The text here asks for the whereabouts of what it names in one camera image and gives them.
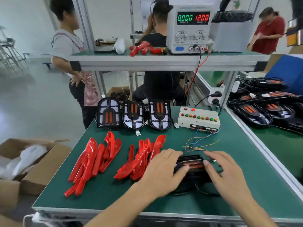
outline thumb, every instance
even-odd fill
[[[214,167],[212,166],[212,164],[210,164],[209,161],[207,160],[203,160],[203,164],[205,166],[205,169],[210,177],[210,179],[212,180],[212,182],[214,184],[218,184],[219,181],[222,179],[220,177],[220,175],[216,172],[216,170],[214,169]]]
[[[189,171],[189,166],[187,165],[182,167],[175,173],[175,175],[173,176],[173,180],[176,187],[178,187],[178,185],[180,184],[180,182],[185,177],[188,171]]]

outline blue power button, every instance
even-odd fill
[[[182,46],[176,47],[176,51],[183,51],[183,50],[184,50],[184,47],[182,47]]]

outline black shirt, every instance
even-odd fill
[[[166,47],[166,36],[160,33],[146,35],[141,41],[147,41],[153,47]],[[179,83],[180,72],[147,71],[144,75],[144,89],[149,99],[172,99]]]

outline black hair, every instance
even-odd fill
[[[155,0],[154,3],[154,17],[159,21],[167,22],[167,15],[173,9],[173,6],[169,5],[169,0]]]
[[[272,7],[267,7],[265,8],[262,13],[260,14],[259,18],[264,18],[267,17],[271,14],[274,14],[275,16],[279,15],[279,11],[274,11],[274,9]]]
[[[71,14],[74,9],[73,0],[51,0],[50,9],[57,16],[59,21],[63,21],[63,12]]]

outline person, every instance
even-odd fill
[[[253,199],[245,182],[241,168],[233,158],[220,151],[204,152],[211,159],[216,160],[223,168],[219,175],[212,164],[204,160],[204,166],[214,186],[240,215],[248,227],[277,227]],[[111,206],[93,218],[85,227],[127,227],[154,200],[164,197],[174,191],[189,170],[184,166],[174,175],[177,159],[183,153],[172,149],[163,150],[149,163],[142,179]]]
[[[153,47],[166,47],[167,18],[173,6],[169,0],[156,0],[153,14],[148,18],[148,27],[142,41],[149,42]],[[180,86],[180,72],[145,72],[144,84],[138,87],[133,93],[132,99],[135,102],[142,102],[144,99],[176,100],[178,106],[184,101],[185,92]]]
[[[279,39],[285,31],[285,20],[272,7],[265,8],[259,18],[259,24],[248,50],[270,55],[276,51]]]
[[[67,57],[84,51],[84,44],[74,34],[79,29],[72,0],[50,0],[51,11],[57,16],[60,28],[55,32],[52,42],[51,61],[54,66],[70,76],[69,89],[82,110],[85,129],[89,127],[97,113],[99,102],[97,88],[89,71],[73,71]]]

